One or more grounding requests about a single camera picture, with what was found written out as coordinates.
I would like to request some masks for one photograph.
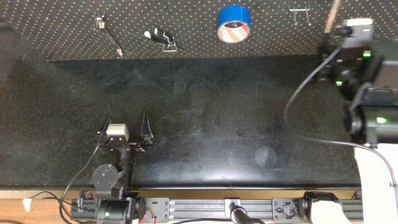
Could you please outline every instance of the wooden surface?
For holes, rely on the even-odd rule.
[[[32,199],[30,211],[25,211],[21,198],[31,197],[40,191],[0,191],[0,221],[12,220],[23,224],[61,224],[64,223],[58,212],[59,203],[54,199]],[[62,191],[51,191],[60,197]],[[351,198],[354,190],[336,190],[330,191],[335,193],[337,197],[348,199]],[[71,191],[68,198],[76,198],[79,191]],[[165,190],[165,191],[143,191],[140,192],[143,197],[168,197],[172,199],[178,198],[225,198],[234,197],[231,190]],[[273,197],[301,197],[304,191],[301,190],[236,190],[236,196],[244,199],[271,199]],[[64,204],[65,209],[69,212],[70,206]]]

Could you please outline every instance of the green led light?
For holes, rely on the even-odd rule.
[[[377,121],[379,124],[384,124],[384,123],[387,122],[387,119],[386,119],[386,118],[376,118],[376,121]]]

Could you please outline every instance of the pegboard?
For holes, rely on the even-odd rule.
[[[233,4],[249,9],[251,35],[240,44],[218,39],[220,10]],[[208,58],[263,55],[308,55],[317,52],[333,1],[275,0],[13,0],[0,3],[0,13],[47,60],[118,58],[112,43],[95,29],[94,13],[106,15],[106,28],[120,44],[123,58]],[[309,7],[297,13],[290,7]],[[398,1],[342,0],[335,24],[343,19],[374,19],[375,39],[398,40]],[[162,52],[144,37],[166,30],[184,51]]]

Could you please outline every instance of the blue tape roll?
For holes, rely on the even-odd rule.
[[[242,6],[225,7],[218,14],[217,36],[226,43],[239,43],[250,35],[250,12]]]

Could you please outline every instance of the black table surface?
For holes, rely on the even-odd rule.
[[[352,148],[304,141],[284,106],[316,67],[313,55],[218,59],[46,62],[2,28],[0,189],[62,189],[95,148],[104,117],[140,139],[148,112],[156,147],[134,158],[134,189],[359,187]],[[343,100],[311,84],[292,105],[291,127],[348,140]],[[90,189],[100,151],[73,184]]]

